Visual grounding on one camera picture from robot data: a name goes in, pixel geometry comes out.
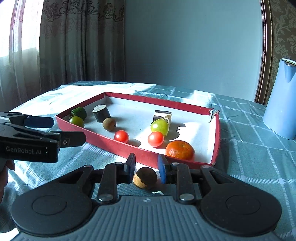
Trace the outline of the left hand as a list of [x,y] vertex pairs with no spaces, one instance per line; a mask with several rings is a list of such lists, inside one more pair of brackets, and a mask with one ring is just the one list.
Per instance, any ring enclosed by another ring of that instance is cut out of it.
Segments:
[[13,170],[15,171],[15,163],[14,160],[8,160],[6,161],[6,164],[3,168],[3,170],[1,171],[0,174],[0,202],[2,202],[3,200],[3,196],[4,196],[4,189],[8,183],[8,178],[9,178],[9,170]]

